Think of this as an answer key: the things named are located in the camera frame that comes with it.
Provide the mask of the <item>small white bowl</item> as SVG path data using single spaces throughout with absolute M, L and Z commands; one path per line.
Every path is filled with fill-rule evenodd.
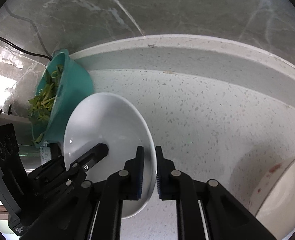
M 96 146 L 106 144 L 108 155 L 86 172 L 93 183 L 106 180 L 144 149 L 142 196 L 124 201 L 122 217 L 130 218 L 146 206 L 154 191 L 157 175 L 156 151 L 151 132 L 142 115 L 128 100 L 112 93 L 96 93 L 77 105 L 69 117 L 63 143 L 65 167 Z

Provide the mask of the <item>floral red rimmed bowl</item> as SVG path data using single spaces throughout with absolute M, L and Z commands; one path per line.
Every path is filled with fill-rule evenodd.
M 254 189 L 248 209 L 276 239 L 295 230 L 295 157 L 268 169 Z

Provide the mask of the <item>stainless steel rice cooker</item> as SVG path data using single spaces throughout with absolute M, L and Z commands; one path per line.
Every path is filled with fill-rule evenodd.
M 19 156 L 27 173 L 52 159 L 51 148 L 36 148 L 32 138 L 32 124 L 28 118 L 5 113 L 0 109 L 0 126 L 13 124 L 19 146 Z

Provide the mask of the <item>greens in teal bowl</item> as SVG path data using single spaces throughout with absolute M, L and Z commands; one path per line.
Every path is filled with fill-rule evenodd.
M 49 122 L 51 111 L 53 109 L 54 100 L 58 91 L 60 79 L 64 66 L 58 64 L 53 72 L 45 70 L 45 86 L 37 93 L 34 98 L 30 99 L 29 120 L 32 125 L 42 127 L 42 132 L 34 136 L 33 141 L 40 143 L 45 134 L 45 129 Z

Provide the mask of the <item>dark teal vegetable bowl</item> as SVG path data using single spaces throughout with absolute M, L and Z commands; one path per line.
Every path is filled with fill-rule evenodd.
M 88 71 L 72 60 L 66 49 L 57 51 L 45 70 L 51 73 L 58 64 L 62 64 L 64 69 L 43 139 L 40 143 L 33 141 L 37 148 L 41 148 L 45 143 L 58 142 L 61 144 L 64 139 L 68 119 L 73 110 L 84 98 L 94 93 L 92 79 Z M 45 86 L 45 83 L 44 71 L 36 87 L 35 95 Z M 39 132 L 42 132 L 42 127 L 32 125 L 33 139 Z

